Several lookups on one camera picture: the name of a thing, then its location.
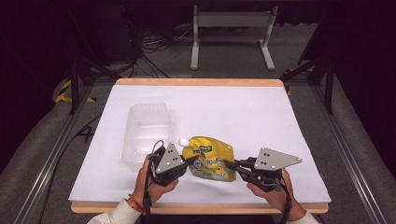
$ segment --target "gray floor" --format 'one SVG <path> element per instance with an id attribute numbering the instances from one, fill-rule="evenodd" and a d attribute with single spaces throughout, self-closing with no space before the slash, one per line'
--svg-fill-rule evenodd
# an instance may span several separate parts
<path id="1" fill-rule="evenodd" d="M 240 77 L 240 78 L 277 78 L 282 72 L 296 67 L 315 25 L 276 26 L 269 49 L 276 66 L 275 71 L 265 68 L 258 46 L 260 32 L 246 29 L 242 34 L 234 34 L 227 29 L 209 29 L 202 31 L 200 61 L 197 71 L 190 70 L 191 41 L 184 40 L 164 51 L 147 53 L 147 56 L 171 77 Z M 137 62 L 135 77 L 153 75 L 152 70 L 142 60 Z M 291 87 L 290 101 L 304 138 L 309 145 L 318 170 L 332 198 L 330 210 L 321 217 L 326 223 L 374 223 L 367 212 L 367 204 L 356 188 L 354 175 L 347 169 L 340 154 L 340 145 L 332 132 L 321 102 L 315 97 L 316 88 L 308 86 L 300 75 L 286 84 Z M 111 86 L 96 85 L 91 97 L 97 97 L 96 103 L 85 103 L 78 114 L 76 125 L 71 134 L 99 115 L 110 93 Z M 18 151 L 0 176 L 0 223 L 13 223 L 29 194 L 35 179 L 47 157 L 56 144 L 62 128 L 69 118 L 69 103 L 56 103 L 23 141 Z M 335 119 L 343 134 L 348 149 L 356 160 L 364 180 L 372 191 L 388 223 L 396 223 L 393 213 L 396 194 L 396 181 L 376 153 L 370 138 L 364 131 L 353 107 L 344 95 L 337 80 L 334 82 L 333 104 Z M 62 157 L 53 185 L 50 189 L 42 223 L 86 223 L 93 215 L 74 214 L 67 200 L 73 181 L 88 150 L 85 137 L 76 137 Z M 41 213 L 45 194 L 29 217 L 28 223 L 37 223 Z"/>

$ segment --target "human hand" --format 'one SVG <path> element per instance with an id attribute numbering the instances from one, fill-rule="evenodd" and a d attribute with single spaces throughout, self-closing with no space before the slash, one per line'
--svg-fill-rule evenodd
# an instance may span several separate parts
<path id="1" fill-rule="evenodd" d="M 145 194 L 145 182 L 146 175 L 149 168 L 149 156 L 146 157 L 145 162 L 143 163 L 142 168 L 140 168 L 139 173 L 137 174 L 136 184 L 134 187 L 134 192 L 132 193 L 132 197 L 139 203 L 143 204 L 143 197 Z M 153 179 L 150 176 L 148 178 L 148 194 L 150 196 L 151 202 L 157 202 L 163 194 L 170 192 L 175 189 L 178 179 L 172 181 L 168 186 L 162 187 L 156 183 L 152 183 Z"/>
<path id="2" fill-rule="evenodd" d="M 288 188 L 292 203 L 292 208 L 289 213 L 289 220 L 298 220 L 305 216 L 305 210 L 294 198 L 293 186 L 291 184 L 290 175 L 285 169 L 282 169 L 282 176 L 284 180 L 282 179 L 281 183 L 285 185 L 286 182 L 286 186 Z M 270 192 L 265 192 L 264 190 L 260 189 L 252 183 L 247 183 L 247 188 L 250 189 L 254 195 L 267 200 L 267 202 L 275 209 L 279 210 L 282 213 L 284 212 L 286 204 L 286 192 L 283 189 L 281 191 L 271 190 Z"/>

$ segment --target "white sleeve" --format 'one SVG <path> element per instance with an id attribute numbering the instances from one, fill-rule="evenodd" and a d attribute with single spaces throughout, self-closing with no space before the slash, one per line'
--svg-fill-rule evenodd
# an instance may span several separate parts
<path id="1" fill-rule="evenodd" d="M 134 210 L 122 199 L 117 207 L 108 213 L 93 217 L 88 224 L 131 224 L 140 217 L 140 212 Z"/>
<path id="2" fill-rule="evenodd" d="M 317 220 L 308 211 L 306 211 L 304 217 L 295 221 L 287 221 L 286 223 L 287 224 L 318 224 Z"/>

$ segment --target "plastic food container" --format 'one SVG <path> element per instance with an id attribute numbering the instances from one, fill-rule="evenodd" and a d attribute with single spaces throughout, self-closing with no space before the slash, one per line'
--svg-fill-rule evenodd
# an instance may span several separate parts
<path id="1" fill-rule="evenodd" d="M 133 105 L 129 110 L 121 160 L 138 170 L 155 144 L 169 144 L 171 115 L 166 104 Z"/>

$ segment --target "yellow snack bag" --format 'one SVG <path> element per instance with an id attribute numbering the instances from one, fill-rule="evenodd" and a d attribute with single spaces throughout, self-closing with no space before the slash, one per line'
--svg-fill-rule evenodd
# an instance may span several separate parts
<path id="1" fill-rule="evenodd" d="M 193 175 L 212 180 L 231 182 L 236 179 L 235 171 L 224 165 L 224 160 L 233 161 L 233 147 L 218 139 L 194 136 L 182 138 L 178 144 L 183 148 L 182 155 L 188 159 L 198 155 L 190 170 Z"/>

